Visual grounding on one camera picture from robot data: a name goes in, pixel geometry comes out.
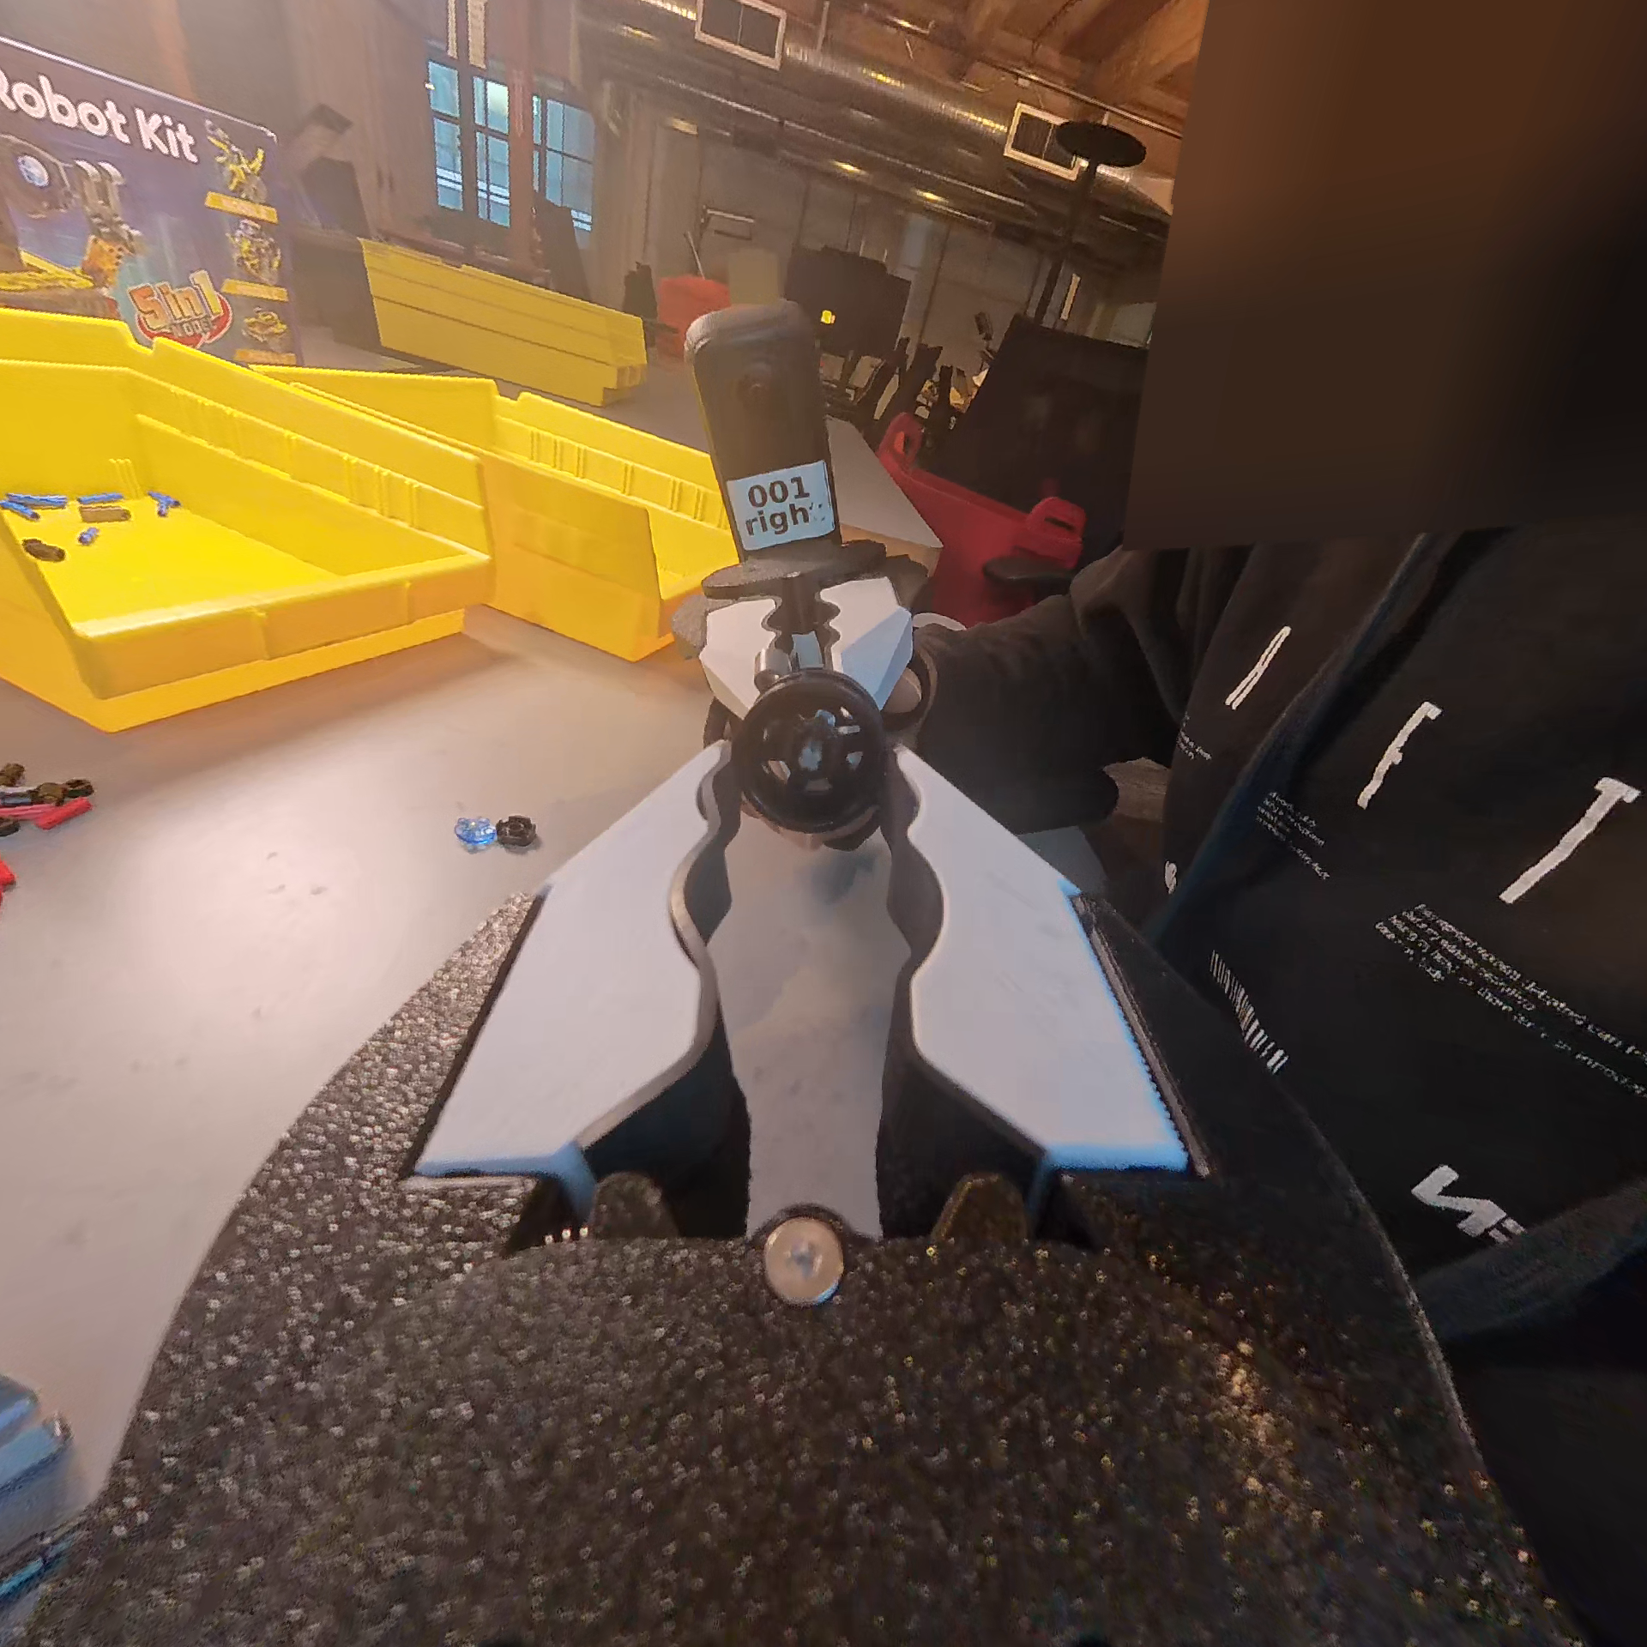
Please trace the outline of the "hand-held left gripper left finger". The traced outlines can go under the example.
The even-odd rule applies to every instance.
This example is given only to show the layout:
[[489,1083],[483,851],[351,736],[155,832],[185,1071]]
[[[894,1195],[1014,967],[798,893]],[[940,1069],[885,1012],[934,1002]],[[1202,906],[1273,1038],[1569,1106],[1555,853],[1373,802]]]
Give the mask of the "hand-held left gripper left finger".
[[555,871],[440,1099],[416,1175],[685,1181],[743,1106],[714,1051],[710,940],[732,908],[730,746],[710,746]]

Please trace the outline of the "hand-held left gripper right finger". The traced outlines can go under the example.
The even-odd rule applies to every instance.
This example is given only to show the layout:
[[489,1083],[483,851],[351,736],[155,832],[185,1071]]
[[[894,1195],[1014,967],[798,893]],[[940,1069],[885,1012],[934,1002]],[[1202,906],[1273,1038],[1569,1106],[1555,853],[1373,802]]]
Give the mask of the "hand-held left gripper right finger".
[[1034,1179],[1185,1175],[1191,1151],[1079,914],[1079,889],[912,751],[889,773],[898,1014],[918,1071]]

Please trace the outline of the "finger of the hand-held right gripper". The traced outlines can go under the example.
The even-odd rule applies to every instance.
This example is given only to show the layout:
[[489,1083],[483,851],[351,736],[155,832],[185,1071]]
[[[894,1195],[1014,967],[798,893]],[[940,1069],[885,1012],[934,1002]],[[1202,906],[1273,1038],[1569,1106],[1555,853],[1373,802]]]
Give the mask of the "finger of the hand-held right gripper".
[[769,626],[777,604],[710,604],[702,671],[712,695],[704,740],[732,738],[761,695],[755,677],[777,642]]
[[914,616],[892,583],[838,585],[838,673],[885,710],[914,659]]

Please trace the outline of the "black toy wheel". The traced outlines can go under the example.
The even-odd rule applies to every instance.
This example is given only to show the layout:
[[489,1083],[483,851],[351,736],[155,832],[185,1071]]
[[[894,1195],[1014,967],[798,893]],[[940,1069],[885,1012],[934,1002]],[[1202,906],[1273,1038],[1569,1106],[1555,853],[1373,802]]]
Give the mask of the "black toy wheel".
[[804,669],[761,693],[732,736],[751,812],[802,838],[853,838],[879,824],[891,738],[869,689]]

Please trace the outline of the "grey desk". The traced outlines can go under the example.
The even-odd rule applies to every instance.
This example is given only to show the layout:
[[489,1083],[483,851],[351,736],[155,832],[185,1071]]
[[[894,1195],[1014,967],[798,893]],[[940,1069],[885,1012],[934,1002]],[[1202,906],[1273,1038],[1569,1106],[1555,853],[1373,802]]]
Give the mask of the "grey desk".
[[[430,646],[100,734],[4,687],[4,761],[89,816],[4,844],[4,1375],[69,1426],[4,1542],[102,1491],[179,1297],[318,1089],[506,899],[700,742],[671,648],[481,608]],[[459,818],[526,814],[530,851]]]

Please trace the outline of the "red plastic container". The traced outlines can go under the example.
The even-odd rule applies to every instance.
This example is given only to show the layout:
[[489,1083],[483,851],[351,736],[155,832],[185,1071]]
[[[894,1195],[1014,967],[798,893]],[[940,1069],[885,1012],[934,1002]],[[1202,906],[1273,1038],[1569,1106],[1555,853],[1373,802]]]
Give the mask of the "red plastic container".
[[1045,497],[1020,512],[943,481],[918,465],[922,440],[916,416],[896,414],[879,459],[940,540],[930,608],[971,628],[1067,593],[1085,550],[1085,510]]

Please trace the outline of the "wooden edged table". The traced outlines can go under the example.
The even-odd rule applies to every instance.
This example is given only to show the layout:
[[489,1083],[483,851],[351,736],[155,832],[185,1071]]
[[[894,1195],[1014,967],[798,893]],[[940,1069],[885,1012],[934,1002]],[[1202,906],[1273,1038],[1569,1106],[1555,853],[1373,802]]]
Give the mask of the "wooden edged table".
[[840,418],[826,418],[826,428],[842,538],[885,544],[934,565],[942,544],[877,451]]

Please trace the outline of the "yellow storage bin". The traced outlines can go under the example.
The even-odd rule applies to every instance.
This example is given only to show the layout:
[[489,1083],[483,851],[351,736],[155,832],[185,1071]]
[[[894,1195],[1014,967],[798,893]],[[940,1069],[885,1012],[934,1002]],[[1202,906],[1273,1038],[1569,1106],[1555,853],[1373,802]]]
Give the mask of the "yellow storage bin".
[[706,453],[489,379],[267,367],[481,465],[493,608],[640,663],[736,561]]
[[642,318],[381,240],[361,240],[385,351],[602,408],[647,379]]
[[463,630],[491,600],[481,465],[342,401],[120,322],[4,312],[4,495],[163,491],[57,565],[4,514],[4,681],[96,730]]

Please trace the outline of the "person in black hoodie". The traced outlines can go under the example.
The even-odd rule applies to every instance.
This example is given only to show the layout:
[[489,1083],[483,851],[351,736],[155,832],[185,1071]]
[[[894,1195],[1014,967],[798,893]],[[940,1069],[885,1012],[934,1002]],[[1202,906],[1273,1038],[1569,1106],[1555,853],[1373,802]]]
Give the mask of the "person in black hoodie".
[[1643,516],[1128,555],[1159,948],[1332,1144],[1596,1644],[1643,1644]]

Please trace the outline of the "black round stand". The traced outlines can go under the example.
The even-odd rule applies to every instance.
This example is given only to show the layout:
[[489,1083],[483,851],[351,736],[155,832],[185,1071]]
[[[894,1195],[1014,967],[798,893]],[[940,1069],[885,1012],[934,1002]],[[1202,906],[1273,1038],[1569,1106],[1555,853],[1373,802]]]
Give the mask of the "black round stand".
[[1053,138],[1057,146],[1077,161],[1077,181],[1065,214],[1057,253],[1036,306],[1036,324],[1045,320],[1051,301],[1057,295],[1057,285],[1075,250],[1081,216],[1094,193],[1098,171],[1120,169],[1126,173],[1136,169],[1147,155],[1140,138],[1128,130],[1108,126],[1102,120],[1065,120],[1055,126]]

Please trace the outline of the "pile of small brick pieces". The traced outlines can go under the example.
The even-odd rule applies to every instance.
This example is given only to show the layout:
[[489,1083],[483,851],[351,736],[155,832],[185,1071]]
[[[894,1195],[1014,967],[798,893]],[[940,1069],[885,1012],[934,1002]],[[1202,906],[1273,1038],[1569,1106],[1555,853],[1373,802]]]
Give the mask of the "pile of small brick pieces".
[[28,781],[28,769],[2,765],[2,842],[24,830],[53,832],[93,810],[96,787],[85,777]]

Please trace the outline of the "cluster of blue brick pins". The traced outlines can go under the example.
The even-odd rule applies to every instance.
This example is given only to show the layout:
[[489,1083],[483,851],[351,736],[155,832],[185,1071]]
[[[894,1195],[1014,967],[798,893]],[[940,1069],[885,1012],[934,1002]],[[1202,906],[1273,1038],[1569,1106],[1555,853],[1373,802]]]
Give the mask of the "cluster of blue brick pins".
[[163,522],[183,508],[177,497],[163,491],[144,497],[147,502],[118,493],[71,497],[10,491],[2,497],[2,510],[28,528],[20,542],[24,553],[38,563],[57,565],[69,557],[69,544],[94,546],[106,526],[147,518]]

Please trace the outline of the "blue robot kit box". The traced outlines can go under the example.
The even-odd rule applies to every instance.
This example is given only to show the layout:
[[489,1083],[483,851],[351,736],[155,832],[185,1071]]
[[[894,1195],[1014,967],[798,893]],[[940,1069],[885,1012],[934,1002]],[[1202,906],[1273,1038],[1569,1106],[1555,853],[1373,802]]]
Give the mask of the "blue robot kit box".
[[2,304],[240,365],[302,361],[277,136],[2,44]]

